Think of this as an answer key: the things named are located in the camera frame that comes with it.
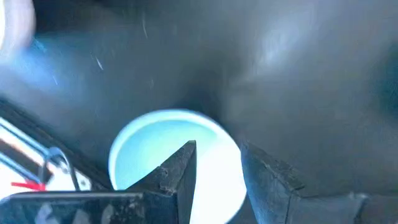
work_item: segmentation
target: circular opening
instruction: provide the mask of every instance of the circular opening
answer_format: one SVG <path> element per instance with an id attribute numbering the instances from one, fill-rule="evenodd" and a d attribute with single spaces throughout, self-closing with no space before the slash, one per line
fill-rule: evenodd
<path id="1" fill-rule="evenodd" d="M 189 140 L 197 142 L 197 181 L 190 223 L 226 223 L 246 196 L 240 151 L 212 119 L 162 110 L 129 123 L 113 142 L 109 176 L 116 190 L 145 177 Z"/>

